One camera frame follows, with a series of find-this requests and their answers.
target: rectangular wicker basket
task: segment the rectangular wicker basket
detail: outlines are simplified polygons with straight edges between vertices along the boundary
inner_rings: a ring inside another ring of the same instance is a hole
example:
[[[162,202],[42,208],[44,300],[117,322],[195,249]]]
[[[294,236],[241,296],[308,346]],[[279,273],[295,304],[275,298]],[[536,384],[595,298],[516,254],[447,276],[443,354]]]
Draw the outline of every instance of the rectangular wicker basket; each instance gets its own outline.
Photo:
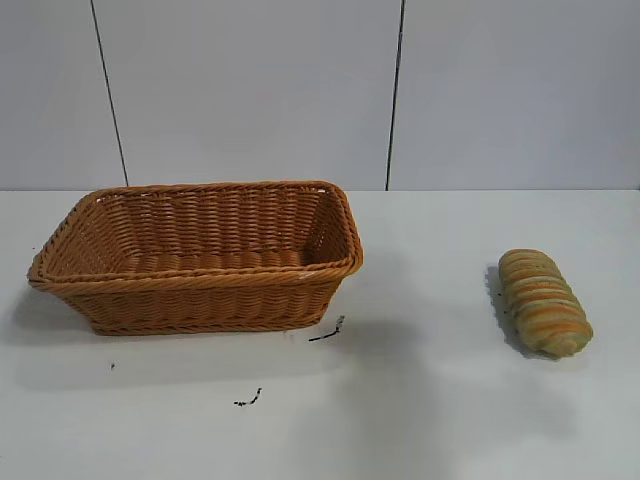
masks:
[[[80,200],[28,278],[102,335],[287,330],[317,323],[362,259],[329,183],[124,187]]]

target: bread loaf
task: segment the bread loaf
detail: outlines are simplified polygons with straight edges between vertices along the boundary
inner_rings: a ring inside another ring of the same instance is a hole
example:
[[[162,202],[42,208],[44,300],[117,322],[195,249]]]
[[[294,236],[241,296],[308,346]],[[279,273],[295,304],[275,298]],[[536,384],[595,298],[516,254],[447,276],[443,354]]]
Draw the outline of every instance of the bread loaf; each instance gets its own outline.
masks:
[[[581,351],[593,329],[558,266],[537,250],[510,250],[498,265],[505,304],[522,342],[554,357]]]

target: basket rim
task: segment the basket rim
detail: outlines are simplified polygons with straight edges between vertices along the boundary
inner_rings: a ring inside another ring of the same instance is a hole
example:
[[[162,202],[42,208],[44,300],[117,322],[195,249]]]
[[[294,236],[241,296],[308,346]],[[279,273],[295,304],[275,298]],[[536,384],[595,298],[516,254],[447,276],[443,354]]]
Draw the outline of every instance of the basket rim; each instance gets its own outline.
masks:
[[[153,193],[193,193],[220,190],[282,189],[287,187],[309,187],[326,189],[335,193],[339,200],[342,221],[347,231],[348,255],[326,263],[304,266],[253,267],[240,269],[194,269],[166,270],[147,273],[92,273],[74,275],[52,275],[46,272],[46,260],[58,251],[59,239],[73,228],[75,219],[100,198],[110,195],[135,195]],[[31,286],[45,291],[115,292],[148,289],[207,288],[211,286],[240,286],[278,283],[318,282],[342,279],[355,273],[363,262],[363,252],[349,202],[344,191],[326,181],[268,181],[225,182],[210,184],[149,185],[113,187],[97,190],[81,198],[60,223],[47,243],[34,257],[27,274]]]

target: panel seam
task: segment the panel seam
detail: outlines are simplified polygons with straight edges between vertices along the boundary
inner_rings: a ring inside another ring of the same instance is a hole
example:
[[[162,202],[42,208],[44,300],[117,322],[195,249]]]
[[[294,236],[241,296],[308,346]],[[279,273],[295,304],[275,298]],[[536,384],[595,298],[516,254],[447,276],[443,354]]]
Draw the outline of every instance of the panel seam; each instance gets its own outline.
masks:
[[[91,5],[91,16],[93,17],[93,26],[96,31],[96,39],[98,41],[98,51],[100,52],[100,61],[102,63],[102,72],[104,74],[104,83],[107,87],[107,97],[109,98],[109,107],[111,108],[111,118],[113,119],[113,128],[116,133],[116,141],[118,142],[118,152],[120,154],[120,164],[122,165],[122,173],[124,174],[124,183],[129,186],[129,175],[127,173],[127,165],[124,161],[124,152],[122,150],[122,140],[120,138],[120,129],[118,128],[118,120],[116,119],[116,110],[113,106],[113,95],[111,93],[111,83],[109,82],[109,73],[107,72],[107,63],[104,59],[104,49],[102,48],[102,38],[100,37],[100,29],[98,28],[98,17],[96,16],[96,7],[94,0],[89,0]]]
[[[389,148],[387,149],[387,175],[385,179],[384,190],[389,191],[389,182],[391,180],[391,159],[393,157],[393,141],[396,125],[396,105],[398,103],[398,79],[400,77],[400,63],[402,62],[402,40],[404,34],[404,11],[406,0],[400,2],[400,23],[398,26],[398,46],[396,51],[396,69],[393,79],[393,97],[391,100],[391,126],[389,128]]]

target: woven pattern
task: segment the woven pattern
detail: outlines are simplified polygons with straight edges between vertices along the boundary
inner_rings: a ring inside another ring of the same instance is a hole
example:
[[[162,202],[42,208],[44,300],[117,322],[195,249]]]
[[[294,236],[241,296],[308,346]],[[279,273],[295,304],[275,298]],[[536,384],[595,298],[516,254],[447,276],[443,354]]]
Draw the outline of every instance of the woven pattern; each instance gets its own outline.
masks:
[[[334,185],[177,185],[86,196],[28,278],[99,334],[268,331],[317,323],[361,265]]]

